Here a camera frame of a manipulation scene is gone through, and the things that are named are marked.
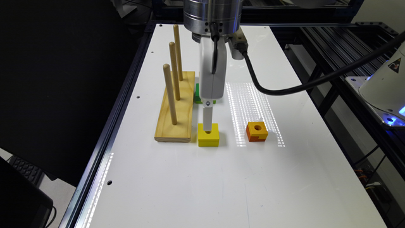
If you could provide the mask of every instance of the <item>yellow block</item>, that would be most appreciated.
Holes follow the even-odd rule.
[[[167,91],[165,89],[159,113],[159,120],[154,134],[154,140],[157,142],[190,142],[195,78],[195,72],[183,72],[183,81],[179,82],[180,101],[175,100],[177,115],[176,125],[171,124],[169,102]]]
[[[247,127],[251,133],[251,137],[259,137],[259,139],[266,139],[268,132],[264,122],[248,122]]]
[[[198,124],[198,146],[219,146],[220,145],[220,132],[218,124],[213,123],[212,130],[207,133],[203,130],[203,124]]]

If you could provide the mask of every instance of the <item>wooden base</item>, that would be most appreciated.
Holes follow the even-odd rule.
[[[169,102],[167,91],[165,89],[159,113],[159,120],[154,134],[154,140],[157,142],[190,142],[195,79],[195,72],[183,72],[183,81],[179,82],[180,101],[175,100],[177,114],[176,125],[171,124]]]

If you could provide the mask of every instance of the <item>wooden peg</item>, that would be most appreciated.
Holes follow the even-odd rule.
[[[180,101],[180,89],[178,86],[178,74],[177,74],[177,64],[176,64],[176,50],[175,50],[175,43],[169,43],[169,50],[170,50],[170,60],[171,60],[171,70],[173,72],[173,83],[175,88],[175,98],[176,101]]]
[[[183,81],[182,52],[180,50],[180,34],[178,32],[178,25],[174,25],[173,30],[175,32],[178,79],[180,81]]]
[[[163,73],[165,75],[166,91],[167,91],[167,98],[169,100],[171,123],[173,125],[176,125],[177,124],[176,106],[175,106],[175,98],[173,96],[173,86],[171,85],[171,75],[170,75],[169,64],[163,65]]]

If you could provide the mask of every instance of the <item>green object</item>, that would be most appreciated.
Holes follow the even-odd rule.
[[[199,84],[196,84],[196,93],[194,93],[194,102],[195,104],[202,104],[203,102],[201,102],[201,98],[200,98],[200,88],[199,88]]]

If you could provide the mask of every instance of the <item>blue light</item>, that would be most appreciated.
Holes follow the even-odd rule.
[[[394,122],[397,120],[396,118],[389,118],[389,119],[391,119],[391,120],[387,120],[388,121],[387,124],[389,124],[389,125],[393,125]]]
[[[399,114],[405,116],[405,106],[399,110]]]

